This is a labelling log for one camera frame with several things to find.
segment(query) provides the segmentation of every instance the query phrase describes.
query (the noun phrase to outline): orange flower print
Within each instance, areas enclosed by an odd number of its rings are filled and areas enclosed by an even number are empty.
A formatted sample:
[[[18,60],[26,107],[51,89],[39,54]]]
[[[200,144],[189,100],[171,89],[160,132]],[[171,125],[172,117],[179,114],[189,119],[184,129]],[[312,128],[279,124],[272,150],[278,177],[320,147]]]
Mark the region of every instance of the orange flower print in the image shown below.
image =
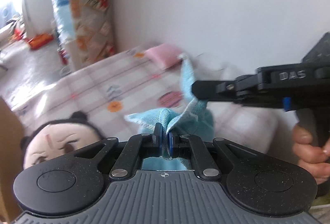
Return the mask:
[[[134,58],[143,58],[144,53],[143,52],[137,52],[135,55],[133,55]]]
[[[108,104],[107,108],[110,112],[117,112],[117,111],[121,110],[123,108],[123,106],[120,101],[111,101]]]

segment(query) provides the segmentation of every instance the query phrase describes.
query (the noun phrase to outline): black handle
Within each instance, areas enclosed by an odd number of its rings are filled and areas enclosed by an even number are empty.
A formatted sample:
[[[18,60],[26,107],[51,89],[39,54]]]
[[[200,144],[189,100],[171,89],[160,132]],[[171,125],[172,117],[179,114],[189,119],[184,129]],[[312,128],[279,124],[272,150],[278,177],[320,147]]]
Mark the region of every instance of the black handle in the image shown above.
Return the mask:
[[[323,147],[330,137],[330,108],[320,107],[296,111],[299,126],[313,135],[313,146]],[[330,191],[330,180],[319,184],[316,197],[324,196]]]

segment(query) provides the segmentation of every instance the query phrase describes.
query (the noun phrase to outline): red oval print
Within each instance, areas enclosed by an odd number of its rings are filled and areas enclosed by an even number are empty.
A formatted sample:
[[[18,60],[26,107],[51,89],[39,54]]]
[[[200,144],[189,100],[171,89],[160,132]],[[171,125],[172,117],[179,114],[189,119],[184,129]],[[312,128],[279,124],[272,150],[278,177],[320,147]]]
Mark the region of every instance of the red oval print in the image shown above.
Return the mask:
[[[173,108],[177,107],[182,100],[182,94],[179,91],[171,91],[164,94],[158,99],[160,107]]]

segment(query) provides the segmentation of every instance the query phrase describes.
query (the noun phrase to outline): silver screw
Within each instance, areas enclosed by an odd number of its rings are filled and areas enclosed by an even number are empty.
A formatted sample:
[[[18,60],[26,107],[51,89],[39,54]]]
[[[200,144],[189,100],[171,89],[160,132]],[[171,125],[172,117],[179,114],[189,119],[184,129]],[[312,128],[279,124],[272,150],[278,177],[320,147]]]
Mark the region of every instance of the silver screw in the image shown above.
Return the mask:
[[[217,176],[219,174],[219,171],[217,169],[207,168],[203,171],[203,174],[205,176]]]
[[[229,85],[227,85],[227,90],[233,90],[234,89],[234,85],[233,84],[229,84]]]
[[[128,174],[128,172],[125,169],[115,169],[111,172],[112,176],[115,177],[123,177]]]

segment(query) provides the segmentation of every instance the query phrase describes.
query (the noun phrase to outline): cartoon plush face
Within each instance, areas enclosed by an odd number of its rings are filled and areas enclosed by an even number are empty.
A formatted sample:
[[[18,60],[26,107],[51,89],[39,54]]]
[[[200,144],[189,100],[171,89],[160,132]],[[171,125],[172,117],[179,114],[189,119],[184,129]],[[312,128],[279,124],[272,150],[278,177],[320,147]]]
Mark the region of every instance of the cartoon plush face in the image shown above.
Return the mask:
[[[100,135],[83,123],[56,123],[44,127],[26,148],[23,168],[53,159],[100,141]]]

